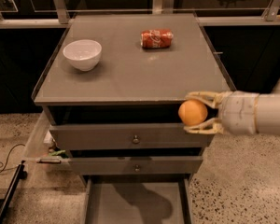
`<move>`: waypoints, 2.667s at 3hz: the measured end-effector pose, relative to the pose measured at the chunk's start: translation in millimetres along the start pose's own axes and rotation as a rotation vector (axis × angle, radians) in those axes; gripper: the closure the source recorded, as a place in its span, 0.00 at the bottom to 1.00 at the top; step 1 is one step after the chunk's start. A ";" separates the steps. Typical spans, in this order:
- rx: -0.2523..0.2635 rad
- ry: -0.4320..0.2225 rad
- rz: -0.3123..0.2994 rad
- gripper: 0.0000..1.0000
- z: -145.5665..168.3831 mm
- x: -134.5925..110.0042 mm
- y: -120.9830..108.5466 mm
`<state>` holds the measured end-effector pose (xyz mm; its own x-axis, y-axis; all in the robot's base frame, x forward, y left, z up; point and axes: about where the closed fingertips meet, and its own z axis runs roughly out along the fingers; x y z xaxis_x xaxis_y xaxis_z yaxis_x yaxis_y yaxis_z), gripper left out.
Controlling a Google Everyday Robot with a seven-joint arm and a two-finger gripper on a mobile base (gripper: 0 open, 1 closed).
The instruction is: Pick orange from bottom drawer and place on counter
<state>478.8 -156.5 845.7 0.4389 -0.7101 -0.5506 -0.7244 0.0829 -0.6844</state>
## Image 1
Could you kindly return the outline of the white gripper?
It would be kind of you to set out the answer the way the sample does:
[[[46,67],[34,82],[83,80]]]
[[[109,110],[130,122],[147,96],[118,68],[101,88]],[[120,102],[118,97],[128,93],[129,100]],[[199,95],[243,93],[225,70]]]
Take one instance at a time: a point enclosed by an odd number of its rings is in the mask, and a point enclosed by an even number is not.
[[[211,118],[194,126],[185,126],[184,130],[187,133],[228,133],[234,135],[257,133],[258,93],[193,91],[189,92],[185,99],[198,100],[213,109],[218,109],[218,118]]]

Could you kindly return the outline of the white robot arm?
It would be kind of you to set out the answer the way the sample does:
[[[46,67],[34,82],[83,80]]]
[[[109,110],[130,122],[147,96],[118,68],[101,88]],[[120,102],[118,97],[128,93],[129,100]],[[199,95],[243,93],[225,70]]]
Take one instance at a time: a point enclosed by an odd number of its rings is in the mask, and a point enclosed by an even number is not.
[[[269,94],[244,91],[194,91],[186,100],[199,101],[217,111],[197,125],[185,125],[187,133],[243,134],[258,133],[280,136],[280,78]]]

